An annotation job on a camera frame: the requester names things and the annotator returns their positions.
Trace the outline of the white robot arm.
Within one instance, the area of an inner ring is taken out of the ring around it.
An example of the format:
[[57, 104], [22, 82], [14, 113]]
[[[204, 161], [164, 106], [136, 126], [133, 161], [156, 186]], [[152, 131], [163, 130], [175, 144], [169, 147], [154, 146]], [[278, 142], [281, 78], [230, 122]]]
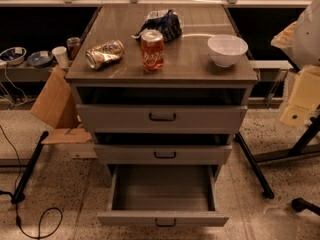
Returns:
[[320, 0], [313, 0], [298, 19], [271, 41], [299, 68], [280, 122], [298, 127], [320, 105]]

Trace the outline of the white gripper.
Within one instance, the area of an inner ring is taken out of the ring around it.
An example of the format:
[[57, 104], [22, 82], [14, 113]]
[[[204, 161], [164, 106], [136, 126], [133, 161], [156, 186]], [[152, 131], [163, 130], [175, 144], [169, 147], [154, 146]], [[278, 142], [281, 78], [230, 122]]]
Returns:
[[306, 65], [295, 76], [280, 122], [289, 127], [299, 127], [319, 105], [320, 66]]

